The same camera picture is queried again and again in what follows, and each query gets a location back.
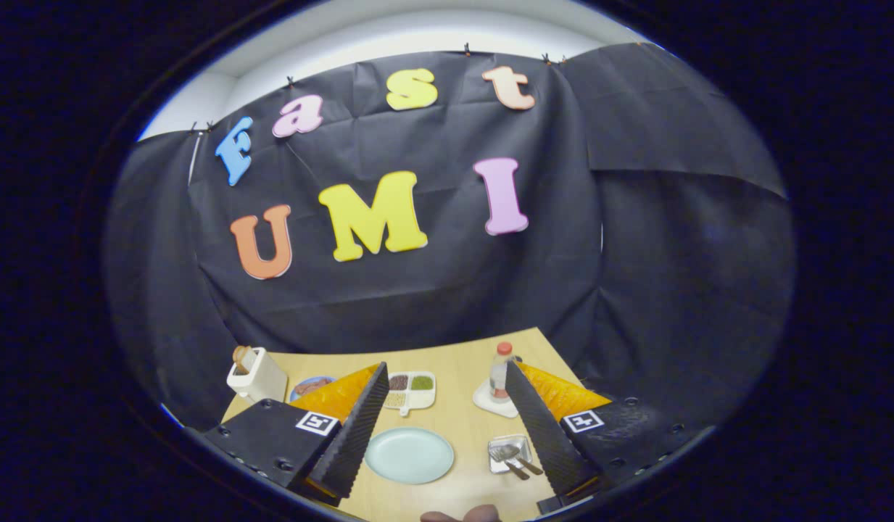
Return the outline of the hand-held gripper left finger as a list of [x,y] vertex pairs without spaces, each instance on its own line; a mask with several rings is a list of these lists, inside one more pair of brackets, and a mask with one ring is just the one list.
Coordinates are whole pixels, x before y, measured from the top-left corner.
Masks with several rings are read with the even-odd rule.
[[204,440],[258,478],[336,508],[351,495],[388,393],[381,361],[292,403],[257,401]]

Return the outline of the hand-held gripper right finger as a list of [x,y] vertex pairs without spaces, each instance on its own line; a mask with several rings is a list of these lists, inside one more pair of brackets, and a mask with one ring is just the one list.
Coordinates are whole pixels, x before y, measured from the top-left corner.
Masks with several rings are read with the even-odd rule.
[[621,492],[708,438],[704,424],[666,414],[638,397],[577,406],[555,417],[525,365],[516,361],[506,365],[506,389],[560,502]]

